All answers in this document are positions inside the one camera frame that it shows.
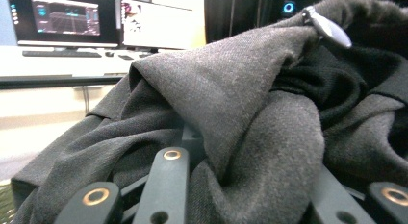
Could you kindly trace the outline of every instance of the brass insert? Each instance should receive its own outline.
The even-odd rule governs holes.
[[[91,199],[90,197],[95,193],[102,193],[102,196],[98,196],[96,199]],[[109,196],[109,191],[106,188],[96,188],[87,194],[85,194],[82,202],[87,206],[94,206],[103,203]]]
[[[397,203],[401,206],[408,207],[408,194],[404,191],[388,188],[385,187],[381,190],[381,193],[386,197],[388,200]],[[393,196],[393,193],[398,194],[401,198]]]
[[[180,151],[177,151],[177,150],[169,150],[165,152],[164,157],[167,160],[176,160],[176,159],[180,159],[181,153]]]

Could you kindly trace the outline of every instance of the circular light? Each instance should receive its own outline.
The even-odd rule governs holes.
[[[388,200],[394,203],[397,203],[401,206],[408,207],[408,193],[395,189],[395,188],[389,188],[389,187],[383,188],[381,190],[381,193]]]
[[[90,207],[103,203],[108,198],[108,196],[109,191],[106,188],[96,188],[85,194],[82,202]]]
[[[180,159],[181,153],[180,151],[177,151],[177,150],[169,150],[165,152],[164,157],[167,160],[176,160],[176,159]]]
[[[294,10],[294,4],[293,3],[287,3],[286,5],[283,6],[283,12],[286,13],[291,13]]]

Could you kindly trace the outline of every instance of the screen display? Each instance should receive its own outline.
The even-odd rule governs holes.
[[[117,47],[115,0],[9,0],[19,45]]]
[[[99,36],[98,5],[68,0],[31,0],[38,33]]]
[[[137,0],[120,1],[123,44],[188,49],[193,39],[192,11]]]

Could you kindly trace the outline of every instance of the blue light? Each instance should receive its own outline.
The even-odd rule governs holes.
[[[46,16],[47,15],[47,10],[45,8],[39,8],[38,9],[38,14],[40,16]]]
[[[294,4],[293,3],[287,3],[283,6],[283,12],[285,13],[291,13],[294,10]]]

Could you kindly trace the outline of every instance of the keyboard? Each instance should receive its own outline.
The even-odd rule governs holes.
[[[24,57],[49,57],[49,58],[102,58],[94,52],[78,52],[76,50],[63,51],[23,51]]]

